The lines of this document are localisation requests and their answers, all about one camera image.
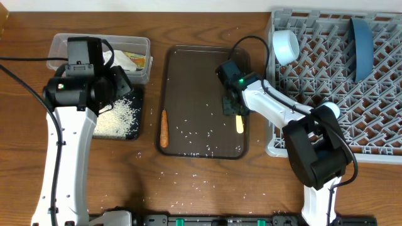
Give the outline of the yellow plastic spoon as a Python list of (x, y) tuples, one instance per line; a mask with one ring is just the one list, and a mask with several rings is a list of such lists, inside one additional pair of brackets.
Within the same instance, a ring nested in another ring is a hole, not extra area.
[(239, 115), (236, 115), (236, 131), (238, 134), (242, 134), (244, 132), (242, 116)]

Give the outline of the white paper napkin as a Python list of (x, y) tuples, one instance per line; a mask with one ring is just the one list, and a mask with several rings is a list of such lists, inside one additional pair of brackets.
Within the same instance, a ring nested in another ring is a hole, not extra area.
[[(137, 65), (126, 56), (121, 50), (114, 50), (114, 61), (112, 66), (121, 66), (125, 71), (136, 71)], [(105, 51), (102, 53), (104, 58), (104, 64), (106, 64), (112, 56), (112, 51)]]

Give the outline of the colourful snack wrapper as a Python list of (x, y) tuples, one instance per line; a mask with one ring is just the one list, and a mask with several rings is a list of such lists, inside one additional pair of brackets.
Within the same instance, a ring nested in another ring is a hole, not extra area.
[(140, 71), (145, 67), (146, 63), (146, 56), (145, 55), (139, 55), (136, 53), (130, 53), (124, 51), (124, 54), (136, 65), (136, 70)]

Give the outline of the orange carrot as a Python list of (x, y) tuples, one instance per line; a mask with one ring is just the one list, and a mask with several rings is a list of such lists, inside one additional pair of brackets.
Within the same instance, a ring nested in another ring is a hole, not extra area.
[(169, 130), (168, 130), (168, 116), (165, 109), (161, 113), (161, 124), (160, 124), (160, 146), (162, 148), (167, 148), (169, 145)]

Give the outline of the light blue rice bowl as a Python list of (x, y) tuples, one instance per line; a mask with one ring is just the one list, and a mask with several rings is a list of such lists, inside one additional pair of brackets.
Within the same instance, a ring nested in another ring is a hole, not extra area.
[(299, 44), (291, 30), (280, 30), (273, 33), (273, 49), (280, 65), (288, 65), (299, 56)]

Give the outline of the light blue cup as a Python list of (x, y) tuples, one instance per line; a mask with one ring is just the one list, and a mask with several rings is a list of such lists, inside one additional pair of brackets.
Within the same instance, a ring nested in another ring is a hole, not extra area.
[(339, 107), (333, 102), (324, 102), (324, 106), (330, 108), (335, 115), (335, 118), (338, 119), (340, 117), (340, 109)]

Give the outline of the dark blue bowl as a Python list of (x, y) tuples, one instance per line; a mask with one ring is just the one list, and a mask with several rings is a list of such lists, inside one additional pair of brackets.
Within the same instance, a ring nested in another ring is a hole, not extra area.
[(374, 61), (372, 31), (369, 24), (362, 18), (351, 18), (349, 25), (349, 40), (354, 41), (355, 44), (352, 54), (356, 57), (356, 61), (353, 64), (356, 75), (353, 81), (360, 82), (372, 72)]

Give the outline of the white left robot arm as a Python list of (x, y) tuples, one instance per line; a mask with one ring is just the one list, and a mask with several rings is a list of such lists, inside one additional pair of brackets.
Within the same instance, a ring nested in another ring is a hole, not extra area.
[(67, 66), (43, 90), (48, 144), (40, 199), (32, 225), (93, 225), (87, 209), (87, 172), (99, 111), (132, 91), (120, 66), (99, 72)]

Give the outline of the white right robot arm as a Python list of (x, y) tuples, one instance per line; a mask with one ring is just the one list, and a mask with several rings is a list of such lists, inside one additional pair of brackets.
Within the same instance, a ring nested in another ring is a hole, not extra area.
[(336, 191), (353, 181), (342, 181), (341, 177), (348, 164), (357, 163), (332, 106), (302, 105), (255, 73), (217, 75), (231, 103), (225, 114), (244, 116), (255, 111), (282, 130), (290, 166), (304, 185), (304, 221), (309, 225), (331, 225), (336, 218)]

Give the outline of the clear plastic waste bin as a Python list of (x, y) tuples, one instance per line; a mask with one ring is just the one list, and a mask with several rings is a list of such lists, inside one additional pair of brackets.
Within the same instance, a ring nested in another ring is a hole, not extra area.
[(152, 56), (150, 53), (151, 42), (148, 38), (137, 36), (117, 36), (117, 35), (94, 35), (78, 33), (59, 33), (53, 37), (53, 41), (48, 53), (50, 58), (67, 57), (67, 39), (69, 37), (91, 36), (105, 39), (114, 50), (121, 50), (146, 56), (145, 67), (140, 71), (126, 71), (126, 74), (133, 84), (146, 84), (149, 81)]

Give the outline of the grey dishwasher rack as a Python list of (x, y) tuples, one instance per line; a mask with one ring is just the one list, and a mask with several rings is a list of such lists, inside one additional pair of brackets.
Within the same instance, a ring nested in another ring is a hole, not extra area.
[[(371, 74), (354, 82), (349, 20), (362, 18), (372, 31)], [(401, 15), (302, 9), (271, 13), (266, 36), (291, 30), (299, 57), (287, 66), (271, 57), (269, 82), (289, 98), (316, 107), (326, 101), (340, 108), (338, 122), (361, 163), (401, 163)]]

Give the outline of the dark brown serving tray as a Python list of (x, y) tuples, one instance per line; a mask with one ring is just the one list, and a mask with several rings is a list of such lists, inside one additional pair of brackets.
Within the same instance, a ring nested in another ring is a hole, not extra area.
[(169, 141), (157, 150), (166, 156), (240, 159), (249, 149), (249, 118), (236, 131), (235, 116), (223, 113), (225, 89), (215, 71), (229, 48), (176, 45), (166, 54), (160, 108), (166, 111)]

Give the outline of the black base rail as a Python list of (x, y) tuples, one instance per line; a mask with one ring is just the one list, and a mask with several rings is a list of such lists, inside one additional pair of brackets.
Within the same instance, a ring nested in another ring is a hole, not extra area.
[(254, 217), (219, 217), (196, 215), (140, 215), (130, 209), (116, 207), (101, 215), (89, 215), (89, 225), (133, 226), (300, 226), (307, 222), (298, 215), (273, 215)]

